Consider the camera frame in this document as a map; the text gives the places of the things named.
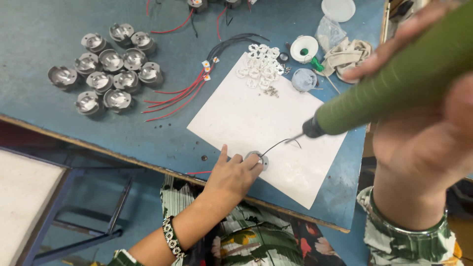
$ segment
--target hand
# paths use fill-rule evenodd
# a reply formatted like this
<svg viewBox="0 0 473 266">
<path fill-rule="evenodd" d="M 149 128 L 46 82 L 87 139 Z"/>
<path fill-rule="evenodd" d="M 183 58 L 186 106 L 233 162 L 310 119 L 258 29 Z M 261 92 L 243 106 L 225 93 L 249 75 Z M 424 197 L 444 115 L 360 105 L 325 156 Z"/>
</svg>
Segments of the hand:
<svg viewBox="0 0 473 266">
<path fill-rule="evenodd" d="M 237 154 L 227 162 L 227 145 L 223 145 L 202 194 L 222 203 L 222 211 L 227 215 L 240 203 L 263 171 L 263 165 L 258 161 L 259 157 L 256 154 L 251 154 L 245 161 L 240 154 Z"/>
<path fill-rule="evenodd" d="M 438 1 L 428 5 L 344 78 L 376 72 L 455 6 Z M 388 220 L 412 230 L 440 220 L 445 190 L 473 170 L 472 117 L 473 72 L 454 82 L 442 102 L 379 120 L 373 139 L 377 158 L 373 193 Z"/>
</svg>

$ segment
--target wire bundle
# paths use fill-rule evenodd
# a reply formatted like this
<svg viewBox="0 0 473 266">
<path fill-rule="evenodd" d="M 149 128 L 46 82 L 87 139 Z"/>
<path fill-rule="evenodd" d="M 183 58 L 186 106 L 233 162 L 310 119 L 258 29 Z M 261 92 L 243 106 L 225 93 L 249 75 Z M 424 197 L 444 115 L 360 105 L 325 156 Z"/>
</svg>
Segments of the wire bundle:
<svg viewBox="0 0 473 266">
<path fill-rule="evenodd" d="M 147 108 L 154 108 L 154 107 L 158 107 L 158 108 L 154 109 L 154 110 L 150 110 L 150 111 L 144 111 L 144 112 L 142 112 L 142 114 L 152 113 L 152 112 L 163 110 L 163 109 L 165 109 L 165 108 L 167 108 L 171 105 L 174 105 L 175 103 L 187 98 L 191 93 L 193 93 L 193 94 L 184 104 L 179 106 L 176 110 L 168 113 L 167 115 L 162 115 L 160 117 L 148 119 L 145 122 L 150 122 L 150 121 L 153 121 L 153 120 L 158 120 L 158 119 L 167 117 L 167 116 L 175 113 L 177 110 L 181 109 L 182 107 L 184 107 L 186 104 L 188 104 L 194 98 L 194 96 L 199 92 L 199 90 L 202 88 L 202 86 L 206 82 L 206 77 L 208 77 L 208 75 L 212 71 L 213 67 L 215 66 L 217 58 L 220 57 L 220 55 L 223 53 L 223 51 L 227 47 L 229 47 L 230 45 L 239 43 L 239 42 L 251 42 L 251 43 L 257 44 L 257 45 L 261 44 L 261 43 L 255 41 L 255 40 L 251 39 L 251 37 L 261 37 L 261 38 L 269 41 L 269 39 L 267 39 L 267 38 L 265 38 L 261 35 L 254 34 L 254 33 L 243 33 L 243 34 L 235 35 L 235 36 L 231 37 L 230 39 L 228 39 L 226 41 L 223 41 L 223 42 L 219 43 L 218 45 L 216 45 L 214 48 L 212 48 L 209 55 L 207 56 L 207 61 L 210 62 L 210 64 L 211 64 L 210 71 L 204 72 L 205 67 L 202 68 L 201 72 L 199 73 L 197 78 L 194 80 L 194 82 L 190 86 L 188 86 L 185 89 L 178 90 L 178 91 L 173 91 L 173 92 L 165 92 L 165 91 L 155 90 L 156 93 L 160 93 L 160 94 L 177 94 L 177 95 L 170 98 L 170 99 L 168 99 L 168 100 L 165 100 L 165 101 L 148 101 L 148 100 L 144 100 L 144 102 L 146 102 L 146 103 L 152 103 L 153 104 L 153 105 L 148 106 Z"/>
</svg>

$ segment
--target electric screwdriver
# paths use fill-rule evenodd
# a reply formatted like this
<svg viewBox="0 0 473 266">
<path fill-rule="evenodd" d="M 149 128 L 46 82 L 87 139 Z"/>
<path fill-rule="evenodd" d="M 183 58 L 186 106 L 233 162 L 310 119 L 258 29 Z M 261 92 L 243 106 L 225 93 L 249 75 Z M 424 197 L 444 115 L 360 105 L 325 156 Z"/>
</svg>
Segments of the electric screwdriver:
<svg viewBox="0 0 473 266">
<path fill-rule="evenodd" d="M 321 105 L 303 124 L 303 133 L 291 140 L 303 135 L 338 135 L 395 111 L 438 102 L 449 83 L 471 70 L 473 1 L 468 1 L 375 75 Z"/>
</svg>

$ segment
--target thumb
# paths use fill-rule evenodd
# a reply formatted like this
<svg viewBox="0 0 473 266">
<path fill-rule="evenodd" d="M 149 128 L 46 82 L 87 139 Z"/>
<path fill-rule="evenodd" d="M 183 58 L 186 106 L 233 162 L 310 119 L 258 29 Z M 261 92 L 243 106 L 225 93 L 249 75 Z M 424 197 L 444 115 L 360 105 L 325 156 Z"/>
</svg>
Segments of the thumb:
<svg viewBox="0 0 473 266">
<path fill-rule="evenodd" d="M 473 170 L 473 73 L 449 91 L 443 119 L 410 139 L 393 155 L 393 166 L 425 191 L 442 191 Z"/>
</svg>

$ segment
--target green floral fabric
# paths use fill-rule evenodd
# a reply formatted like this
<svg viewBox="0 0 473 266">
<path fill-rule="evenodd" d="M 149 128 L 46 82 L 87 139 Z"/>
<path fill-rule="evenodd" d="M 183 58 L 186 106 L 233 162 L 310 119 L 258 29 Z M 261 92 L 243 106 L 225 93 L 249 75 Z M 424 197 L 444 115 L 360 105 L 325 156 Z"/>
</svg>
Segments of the green floral fabric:
<svg viewBox="0 0 473 266">
<path fill-rule="evenodd" d="M 371 251 L 373 265 L 463 265 L 446 213 L 436 226 L 426 231 L 404 230 L 380 215 L 373 202 L 372 188 L 362 190 L 357 201 L 368 213 L 364 241 Z"/>
</svg>

